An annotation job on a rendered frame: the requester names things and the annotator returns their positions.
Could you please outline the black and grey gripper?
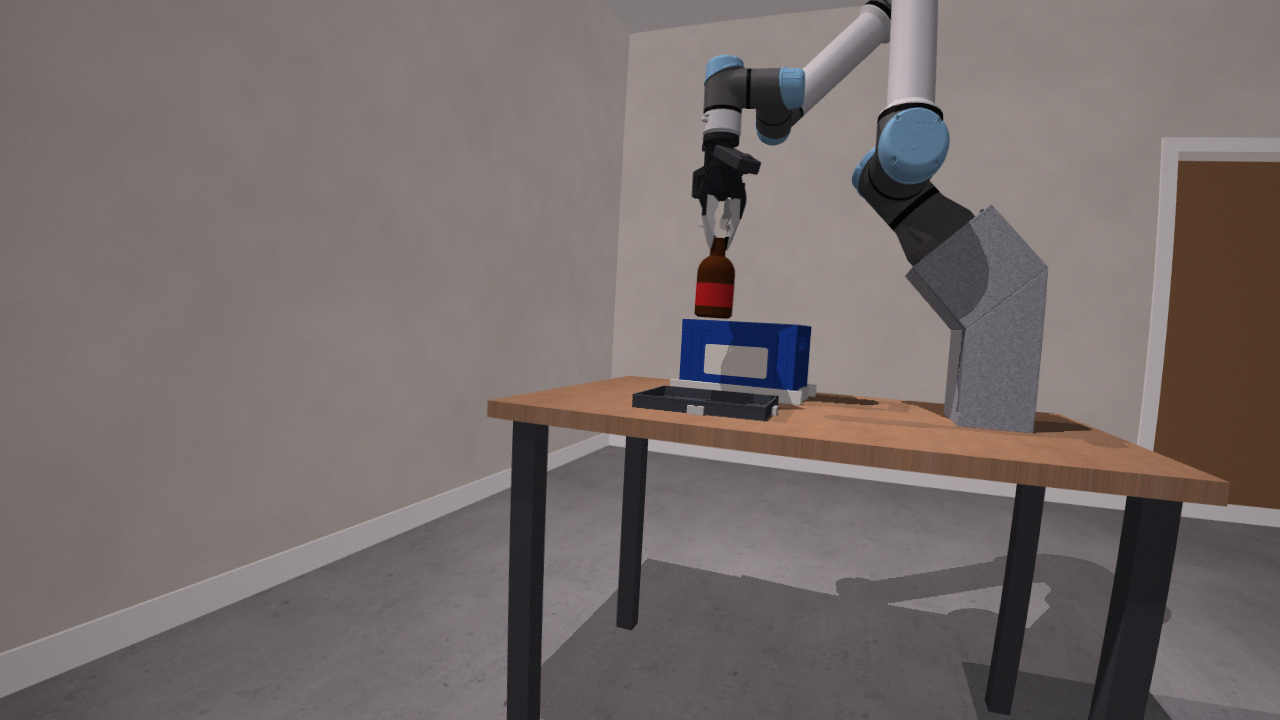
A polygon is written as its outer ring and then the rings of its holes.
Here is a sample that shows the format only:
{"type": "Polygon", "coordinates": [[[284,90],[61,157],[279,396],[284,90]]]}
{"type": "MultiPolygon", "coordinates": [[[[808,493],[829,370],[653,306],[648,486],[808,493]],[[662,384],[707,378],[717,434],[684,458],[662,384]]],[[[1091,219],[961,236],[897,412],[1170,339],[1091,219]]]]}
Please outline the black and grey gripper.
{"type": "Polygon", "coordinates": [[[724,213],[721,217],[721,229],[727,231],[724,243],[726,250],[728,250],[732,243],[733,234],[737,231],[739,222],[742,218],[742,211],[746,205],[746,191],[745,183],[742,183],[742,174],[726,165],[723,161],[713,158],[716,145],[735,149],[739,146],[739,135],[717,131],[703,136],[701,151],[705,152],[704,165],[709,167],[701,167],[692,172],[692,197],[699,197],[701,204],[699,225],[703,227],[701,222],[704,222],[704,232],[709,249],[713,247],[716,240],[716,209],[718,208],[719,201],[724,201],[724,213]]]}

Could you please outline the blue plastic crate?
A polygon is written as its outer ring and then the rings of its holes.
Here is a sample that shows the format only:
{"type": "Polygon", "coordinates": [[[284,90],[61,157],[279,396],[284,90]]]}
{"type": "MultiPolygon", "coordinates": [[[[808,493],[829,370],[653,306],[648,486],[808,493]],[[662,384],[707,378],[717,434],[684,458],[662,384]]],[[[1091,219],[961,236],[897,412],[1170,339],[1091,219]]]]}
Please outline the blue plastic crate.
{"type": "Polygon", "coordinates": [[[797,391],[809,354],[800,325],[684,319],[678,379],[797,391]]]}

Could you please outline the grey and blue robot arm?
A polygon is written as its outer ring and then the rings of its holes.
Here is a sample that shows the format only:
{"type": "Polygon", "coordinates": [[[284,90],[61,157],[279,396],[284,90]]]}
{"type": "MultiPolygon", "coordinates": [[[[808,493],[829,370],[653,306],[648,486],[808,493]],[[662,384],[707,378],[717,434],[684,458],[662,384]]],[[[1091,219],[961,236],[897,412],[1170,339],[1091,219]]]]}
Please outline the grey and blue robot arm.
{"type": "Polygon", "coordinates": [[[704,81],[703,136],[724,131],[740,137],[742,109],[756,109],[762,142],[783,143],[806,111],[876,47],[890,44],[887,108],[878,115],[876,147],[852,172],[852,186],[897,234],[914,266],[975,217],[931,183],[950,143],[943,111],[934,105],[937,29],[938,0],[869,0],[803,69],[748,69],[739,56],[714,56],[704,81]]]}

